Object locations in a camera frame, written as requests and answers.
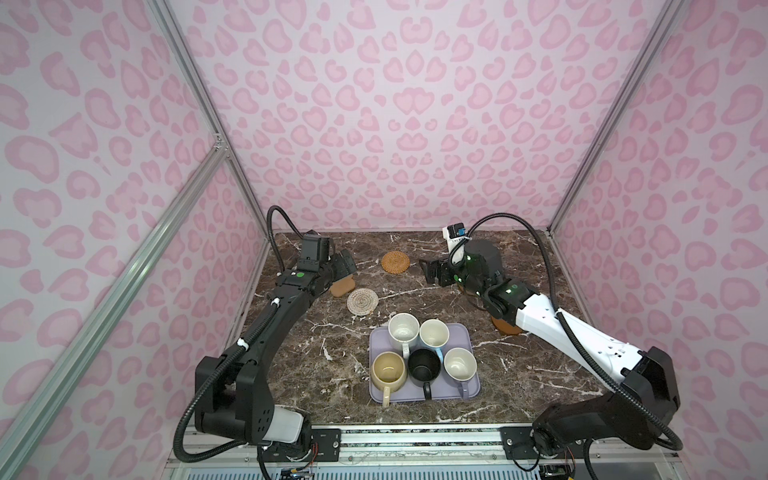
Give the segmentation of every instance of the brown marble surface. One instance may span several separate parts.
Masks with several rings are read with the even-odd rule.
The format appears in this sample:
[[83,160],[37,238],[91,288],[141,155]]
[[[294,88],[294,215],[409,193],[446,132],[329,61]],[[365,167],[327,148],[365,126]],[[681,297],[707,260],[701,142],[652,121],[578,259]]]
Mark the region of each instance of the brown marble surface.
[[[578,402],[599,395],[602,385],[575,361],[533,335],[504,336],[491,324],[476,300],[456,286],[428,285],[419,258],[447,254],[440,232],[332,233],[337,249],[348,249],[356,261],[357,287],[379,295],[376,311],[355,317],[346,297],[329,293],[318,299],[291,330],[275,356],[269,384],[275,403],[309,411],[316,425],[327,423],[529,422],[551,402]],[[544,292],[546,275],[540,253],[528,232],[479,232],[502,251],[505,269]],[[293,264],[299,243],[294,235],[277,235],[286,265]],[[411,267],[399,275],[379,264],[384,253],[400,250]],[[558,297],[563,308],[580,316],[559,267]],[[246,327],[266,305],[277,264],[270,252]],[[438,318],[463,323],[478,360],[481,391],[469,402],[436,400],[392,404],[383,409],[369,394],[368,338],[389,317],[409,312],[419,321]]]

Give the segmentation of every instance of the tray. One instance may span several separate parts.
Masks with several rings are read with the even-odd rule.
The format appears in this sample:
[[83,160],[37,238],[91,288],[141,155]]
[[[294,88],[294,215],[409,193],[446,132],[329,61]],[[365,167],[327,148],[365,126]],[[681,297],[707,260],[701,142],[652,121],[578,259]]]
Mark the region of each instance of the tray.
[[[445,355],[450,349],[457,346],[466,348],[472,352],[472,342],[469,340],[469,331],[467,327],[461,323],[446,323],[448,331],[451,334],[448,343],[442,347],[442,353]],[[368,367],[373,365],[373,360],[384,352],[398,352],[389,343],[389,331],[387,327],[380,326],[371,331],[370,345],[369,345],[369,358]],[[430,384],[432,387],[432,400],[446,400],[446,399],[460,399],[461,396],[458,393],[458,386],[453,382],[453,379],[448,375],[445,369],[440,370],[440,376]],[[373,383],[368,381],[368,389],[371,394],[371,398],[378,403],[384,401],[384,392],[377,389]],[[480,378],[475,374],[472,379],[469,380],[469,398],[475,397],[480,393]],[[420,386],[416,386],[410,379],[406,380],[406,384],[402,386],[400,390],[394,392],[390,397],[390,402],[418,402],[424,400],[424,390]]]

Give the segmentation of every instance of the black mug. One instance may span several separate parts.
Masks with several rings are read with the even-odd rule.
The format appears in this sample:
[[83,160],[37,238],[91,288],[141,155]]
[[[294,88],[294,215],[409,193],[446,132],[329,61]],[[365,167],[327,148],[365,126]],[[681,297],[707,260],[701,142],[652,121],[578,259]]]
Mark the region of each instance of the black mug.
[[417,386],[424,389],[424,400],[432,400],[429,383],[440,376],[440,357],[433,350],[417,349],[408,357],[408,376]]

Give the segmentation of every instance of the round coaster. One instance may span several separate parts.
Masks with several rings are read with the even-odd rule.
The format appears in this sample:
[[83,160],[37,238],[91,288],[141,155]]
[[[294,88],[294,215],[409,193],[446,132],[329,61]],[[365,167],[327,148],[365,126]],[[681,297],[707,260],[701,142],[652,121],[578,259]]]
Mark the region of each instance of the round coaster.
[[353,315],[366,316],[376,310],[379,305],[379,296],[370,288],[359,288],[349,294],[346,299],[346,308]]
[[403,273],[411,266],[411,259],[403,252],[389,252],[382,258],[382,268],[389,273]]

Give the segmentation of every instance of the pink patterned wallpaper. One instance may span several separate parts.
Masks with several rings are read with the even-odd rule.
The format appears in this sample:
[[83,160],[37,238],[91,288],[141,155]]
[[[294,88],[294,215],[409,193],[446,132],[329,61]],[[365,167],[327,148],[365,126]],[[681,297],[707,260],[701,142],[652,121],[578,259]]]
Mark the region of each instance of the pink patterned wallpaper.
[[0,436],[209,151],[141,0],[0,5]]
[[157,478],[195,366],[221,353],[263,242],[223,165],[20,480]]
[[767,6],[692,3],[556,235],[602,328],[672,355],[692,480],[768,468]]
[[548,224],[661,0],[173,0],[262,205]]

